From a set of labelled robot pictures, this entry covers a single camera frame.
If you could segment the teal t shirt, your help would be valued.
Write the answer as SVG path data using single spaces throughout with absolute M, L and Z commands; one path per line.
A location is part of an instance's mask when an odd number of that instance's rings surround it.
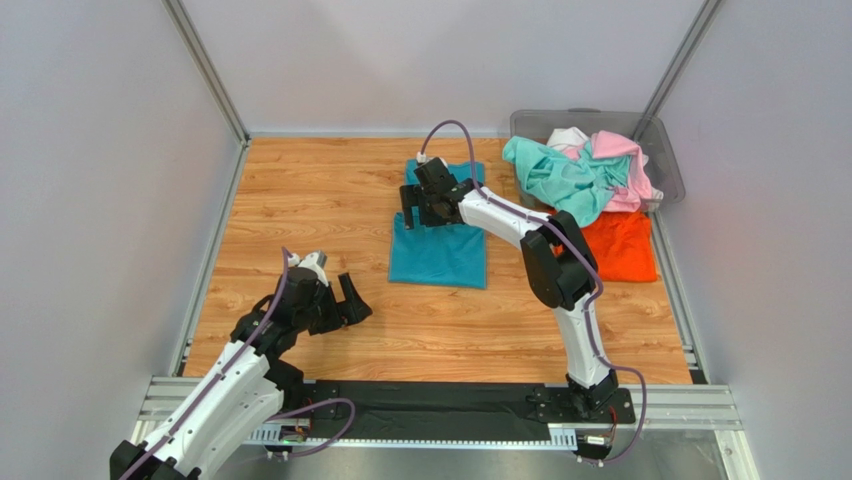
M 464 224 L 425 227 L 418 211 L 407 229 L 404 214 L 393 218 L 388 280 L 459 288 L 487 286 L 485 231 Z

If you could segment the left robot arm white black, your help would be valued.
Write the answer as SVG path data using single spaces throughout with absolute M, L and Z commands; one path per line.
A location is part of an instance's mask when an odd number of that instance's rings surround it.
M 210 479 L 268 421 L 307 417 L 349 399 L 310 398 L 303 372 L 282 360 L 300 334 L 320 335 L 371 316 L 347 273 L 329 281 L 302 260 L 279 277 L 236 323 L 213 367 L 143 440 L 120 443 L 109 459 L 113 479 Z

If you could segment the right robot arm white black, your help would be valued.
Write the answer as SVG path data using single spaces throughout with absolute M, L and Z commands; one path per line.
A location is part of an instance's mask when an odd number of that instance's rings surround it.
M 574 218 L 512 203 L 475 179 L 461 180 L 442 159 L 415 163 L 417 181 L 400 189 L 404 225 L 478 227 L 516 247 L 536 298 L 550 308 L 567 355 L 568 407 L 584 419 L 615 416 L 619 381 L 596 318 L 595 260 Z

